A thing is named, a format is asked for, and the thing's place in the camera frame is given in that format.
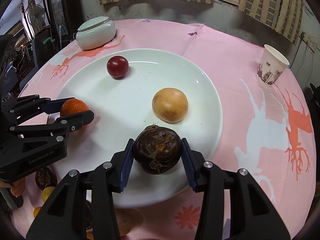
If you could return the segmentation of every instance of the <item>round table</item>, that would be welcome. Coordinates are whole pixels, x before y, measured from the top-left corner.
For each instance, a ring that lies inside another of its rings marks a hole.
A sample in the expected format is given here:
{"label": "round table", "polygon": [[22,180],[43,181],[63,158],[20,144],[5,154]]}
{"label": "round table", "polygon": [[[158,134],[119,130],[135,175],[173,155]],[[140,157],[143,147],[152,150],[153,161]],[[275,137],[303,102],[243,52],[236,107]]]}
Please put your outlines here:
{"label": "round table", "polygon": [[[55,99],[81,68],[125,49],[161,49],[189,59],[209,76],[222,102],[222,135],[211,161],[224,170],[248,169],[294,237],[304,225],[314,195],[316,147],[308,107],[292,72],[287,68],[272,88],[261,88],[255,78],[261,47],[201,24],[149,19],[115,24],[116,37],[103,47],[82,51],[76,41],[70,43],[37,72],[22,96]],[[41,114],[28,124],[46,120],[47,115]],[[12,222],[23,236],[33,221],[32,210],[43,205],[40,195],[32,174],[27,177],[24,205],[13,212]],[[187,188],[164,202],[138,208],[143,222],[124,239],[194,239],[202,199],[203,194]],[[228,191],[225,207],[223,237],[228,238]]]}

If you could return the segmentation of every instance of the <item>paper cup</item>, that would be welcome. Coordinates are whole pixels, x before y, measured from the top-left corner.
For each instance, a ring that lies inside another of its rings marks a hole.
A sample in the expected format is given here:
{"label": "paper cup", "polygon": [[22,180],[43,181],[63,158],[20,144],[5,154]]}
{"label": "paper cup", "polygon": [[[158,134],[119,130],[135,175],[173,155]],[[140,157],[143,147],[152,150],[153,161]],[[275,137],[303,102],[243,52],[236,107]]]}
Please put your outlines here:
{"label": "paper cup", "polygon": [[264,52],[256,73],[259,83],[265,87],[271,87],[279,78],[289,61],[275,48],[264,45]]}

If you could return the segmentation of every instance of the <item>jar lid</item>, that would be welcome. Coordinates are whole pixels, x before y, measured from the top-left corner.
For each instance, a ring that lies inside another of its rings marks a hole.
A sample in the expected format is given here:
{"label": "jar lid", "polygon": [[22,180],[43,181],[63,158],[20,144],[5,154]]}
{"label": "jar lid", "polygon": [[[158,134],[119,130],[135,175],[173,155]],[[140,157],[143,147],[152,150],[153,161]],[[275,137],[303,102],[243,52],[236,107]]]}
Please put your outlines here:
{"label": "jar lid", "polygon": [[107,21],[108,19],[109,19],[108,16],[98,16],[98,17],[95,17],[95,18],[93,18],[93,19],[90,19],[90,20],[84,22],[84,23],[78,28],[78,31],[79,31],[79,32],[82,32],[82,31],[91,29],[92,27],[94,27],[94,26],[96,26],[96,25],[99,25],[99,24]]}

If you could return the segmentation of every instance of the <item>metal screw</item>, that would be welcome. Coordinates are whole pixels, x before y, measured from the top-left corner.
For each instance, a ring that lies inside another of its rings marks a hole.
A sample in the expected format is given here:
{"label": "metal screw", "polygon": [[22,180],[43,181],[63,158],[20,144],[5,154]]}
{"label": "metal screw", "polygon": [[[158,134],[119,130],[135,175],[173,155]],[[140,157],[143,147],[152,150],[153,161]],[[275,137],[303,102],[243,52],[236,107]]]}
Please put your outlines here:
{"label": "metal screw", "polygon": [[239,169],[239,173],[240,173],[242,176],[248,175],[248,171],[247,171],[246,169]]}
{"label": "metal screw", "polygon": [[69,171],[69,176],[70,177],[74,177],[74,176],[76,176],[78,174],[78,171],[76,171],[76,170],[71,170],[71,171]]}
{"label": "metal screw", "polygon": [[64,140],[64,137],[61,136],[61,135],[59,135],[59,136],[56,137],[56,140],[57,140],[58,142],[62,142],[62,141]]}
{"label": "metal screw", "polygon": [[105,169],[110,169],[112,167],[112,163],[111,162],[103,163],[102,167],[104,167]]}
{"label": "metal screw", "polygon": [[203,166],[206,168],[212,168],[213,167],[213,163],[212,162],[204,162]]}

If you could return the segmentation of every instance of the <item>yellow potato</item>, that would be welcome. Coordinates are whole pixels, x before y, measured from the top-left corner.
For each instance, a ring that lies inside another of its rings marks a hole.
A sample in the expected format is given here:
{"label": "yellow potato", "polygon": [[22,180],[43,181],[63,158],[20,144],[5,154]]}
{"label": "yellow potato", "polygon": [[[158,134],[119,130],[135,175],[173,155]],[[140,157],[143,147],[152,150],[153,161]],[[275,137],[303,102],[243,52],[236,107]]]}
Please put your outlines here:
{"label": "yellow potato", "polygon": [[38,215],[38,213],[40,212],[41,207],[37,207],[35,208],[35,210],[33,211],[33,217],[36,218],[36,216]]}
{"label": "yellow potato", "polygon": [[49,196],[51,195],[51,193],[54,191],[56,187],[53,187],[53,186],[49,186],[49,187],[46,187],[43,192],[42,192],[42,200],[43,202],[46,202],[47,199],[49,198]]}
{"label": "yellow potato", "polygon": [[179,89],[163,88],[153,97],[152,109],[156,116],[166,122],[179,122],[187,114],[188,100]]}
{"label": "yellow potato", "polygon": [[132,215],[126,209],[115,208],[120,236],[126,236],[136,225]]}

